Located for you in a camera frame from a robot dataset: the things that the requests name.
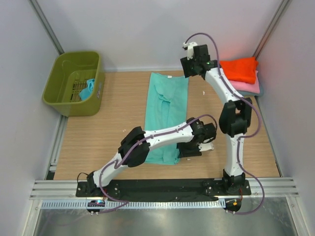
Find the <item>teal t shirt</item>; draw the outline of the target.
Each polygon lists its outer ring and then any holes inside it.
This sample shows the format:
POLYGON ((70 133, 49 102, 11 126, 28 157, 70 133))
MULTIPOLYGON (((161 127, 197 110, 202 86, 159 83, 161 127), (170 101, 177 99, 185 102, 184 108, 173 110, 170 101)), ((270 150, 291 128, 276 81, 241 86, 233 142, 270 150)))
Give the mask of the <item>teal t shirt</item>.
MULTIPOLYGON (((173 77, 151 73, 144 129, 160 130, 186 121, 189 80, 184 76, 173 77)), ((176 144, 150 151, 145 163, 175 165, 179 162, 176 144)))

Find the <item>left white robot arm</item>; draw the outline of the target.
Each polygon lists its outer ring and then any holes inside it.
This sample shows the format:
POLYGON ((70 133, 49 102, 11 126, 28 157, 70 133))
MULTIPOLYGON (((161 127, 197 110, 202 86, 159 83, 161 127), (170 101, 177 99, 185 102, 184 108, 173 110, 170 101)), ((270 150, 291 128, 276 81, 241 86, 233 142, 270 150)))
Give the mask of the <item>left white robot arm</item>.
POLYGON ((175 145, 178 158, 201 156, 213 150, 217 135, 217 122, 204 123, 200 118, 189 118, 173 127, 160 130, 133 128, 121 141, 114 157, 101 169, 87 175, 86 181, 77 183, 77 197, 99 197, 107 194, 109 183, 123 170, 143 164, 148 154, 161 147, 175 145))

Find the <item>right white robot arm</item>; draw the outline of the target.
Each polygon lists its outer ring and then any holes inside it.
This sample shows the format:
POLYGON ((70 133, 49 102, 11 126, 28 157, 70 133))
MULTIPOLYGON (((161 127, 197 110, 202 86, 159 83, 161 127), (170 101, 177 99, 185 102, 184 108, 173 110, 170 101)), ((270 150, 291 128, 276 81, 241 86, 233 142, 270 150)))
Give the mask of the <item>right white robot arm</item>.
POLYGON ((251 124, 252 101, 233 88, 216 60, 211 60, 207 45, 184 43, 187 56, 181 59, 185 77, 200 75, 208 82, 223 104, 219 127, 226 137, 226 164, 222 190, 228 195, 249 194, 249 184, 242 168, 244 136, 251 124))

